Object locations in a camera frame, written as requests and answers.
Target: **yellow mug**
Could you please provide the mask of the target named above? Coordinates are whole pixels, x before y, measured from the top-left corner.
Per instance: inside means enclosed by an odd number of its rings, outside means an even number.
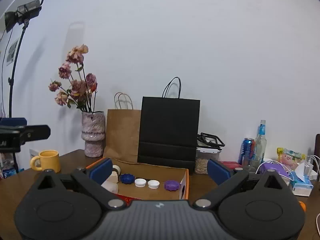
[[[36,160],[40,160],[40,167],[35,165]],[[46,169],[53,169],[55,172],[61,170],[59,153],[54,150],[42,151],[39,156],[35,156],[30,161],[30,166],[35,171],[44,171]]]

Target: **blue gripper pad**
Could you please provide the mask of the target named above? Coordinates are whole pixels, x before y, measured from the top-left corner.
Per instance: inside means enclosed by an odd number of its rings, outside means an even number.
[[[207,171],[209,177],[218,185],[231,178],[231,176],[234,174],[233,170],[214,159],[210,159],[208,161]]]
[[[5,126],[20,126],[27,125],[27,120],[22,117],[13,117],[13,118],[0,118],[0,125]]]
[[[86,173],[90,179],[101,185],[112,173],[112,160],[105,158],[87,169]]]

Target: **bottle label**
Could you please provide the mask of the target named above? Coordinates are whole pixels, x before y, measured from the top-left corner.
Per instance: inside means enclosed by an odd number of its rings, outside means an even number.
[[[266,134],[266,125],[265,124],[260,125],[259,134],[261,134],[261,135]]]

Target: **brown paper bag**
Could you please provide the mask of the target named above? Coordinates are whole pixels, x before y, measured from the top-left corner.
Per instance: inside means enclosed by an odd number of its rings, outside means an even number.
[[[104,157],[137,162],[141,110],[108,109]]]

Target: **flower vase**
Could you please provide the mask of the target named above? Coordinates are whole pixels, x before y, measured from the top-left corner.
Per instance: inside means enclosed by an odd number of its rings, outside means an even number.
[[[84,153],[88,157],[103,155],[103,140],[106,137],[106,119],[104,112],[82,112],[82,134],[84,140]]]

